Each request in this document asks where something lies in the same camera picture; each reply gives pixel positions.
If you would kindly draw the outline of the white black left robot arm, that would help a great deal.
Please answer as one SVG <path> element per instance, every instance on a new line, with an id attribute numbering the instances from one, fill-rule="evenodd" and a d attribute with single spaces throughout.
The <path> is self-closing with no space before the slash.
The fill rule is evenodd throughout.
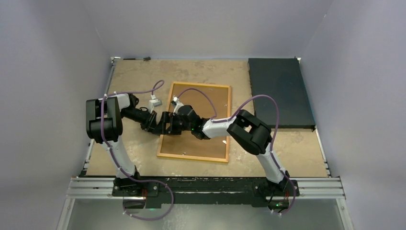
<path id="1" fill-rule="evenodd" d="M 122 139 L 122 119 L 138 122 L 142 130 L 150 133 L 157 125 L 156 111 L 146 107 L 137 108 L 138 103 L 139 99 L 131 93 L 90 99 L 85 103 L 87 135 L 101 144 L 110 155 L 116 167 L 116 189 L 124 189 L 131 196 L 139 195 L 151 180 L 142 179 L 129 158 Z"/>

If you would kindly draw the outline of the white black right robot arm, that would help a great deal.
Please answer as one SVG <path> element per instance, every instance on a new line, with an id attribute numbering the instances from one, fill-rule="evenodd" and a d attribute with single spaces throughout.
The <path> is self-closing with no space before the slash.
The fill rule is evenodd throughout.
<path id="1" fill-rule="evenodd" d="M 181 106 L 177 112 L 163 112 L 153 133 L 180 135 L 190 131 L 197 139 L 231 136 L 246 152 L 255 155 L 265 171 L 270 191 L 280 195 L 289 186 L 289 175 L 273 150 L 271 128 L 246 110 L 223 120 L 203 118 L 190 105 Z"/>

